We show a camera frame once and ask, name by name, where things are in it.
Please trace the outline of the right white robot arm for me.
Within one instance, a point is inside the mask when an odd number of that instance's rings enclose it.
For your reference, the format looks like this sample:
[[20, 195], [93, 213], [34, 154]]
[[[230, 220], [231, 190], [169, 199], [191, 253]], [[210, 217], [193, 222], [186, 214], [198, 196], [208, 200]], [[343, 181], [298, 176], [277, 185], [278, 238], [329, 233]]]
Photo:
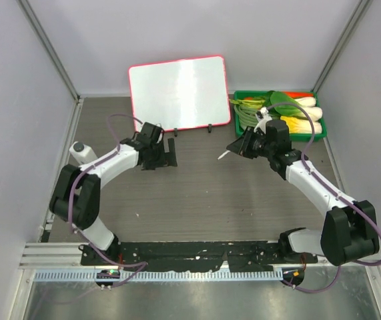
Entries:
[[341, 193], [326, 180], [307, 156], [293, 148], [284, 121], [268, 121], [264, 129], [248, 127], [226, 149], [246, 159], [265, 157], [270, 168], [299, 189], [324, 217], [319, 231], [299, 227], [280, 234], [278, 255], [283, 262], [313, 253], [340, 266], [379, 252], [374, 206]]

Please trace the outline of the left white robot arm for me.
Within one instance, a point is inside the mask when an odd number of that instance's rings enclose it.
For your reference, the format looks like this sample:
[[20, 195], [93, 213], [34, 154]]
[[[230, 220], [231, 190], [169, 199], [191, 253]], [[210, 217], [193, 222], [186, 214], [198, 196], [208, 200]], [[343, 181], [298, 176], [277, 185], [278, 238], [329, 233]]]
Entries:
[[69, 223], [95, 248], [95, 257], [105, 266], [119, 257], [120, 241], [99, 216], [101, 190], [129, 169], [176, 167], [175, 140], [163, 142], [164, 130], [145, 122], [132, 137], [100, 158], [80, 166], [65, 165], [59, 174], [49, 202], [51, 213]]

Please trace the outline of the pink framed whiteboard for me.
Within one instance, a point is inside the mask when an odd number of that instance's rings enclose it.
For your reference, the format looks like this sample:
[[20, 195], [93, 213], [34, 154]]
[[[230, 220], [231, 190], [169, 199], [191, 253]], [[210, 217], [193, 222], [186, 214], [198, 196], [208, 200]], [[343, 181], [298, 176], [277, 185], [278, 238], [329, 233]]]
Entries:
[[133, 65], [128, 79], [138, 121], [180, 131], [227, 125], [232, 119], [221, 55]]

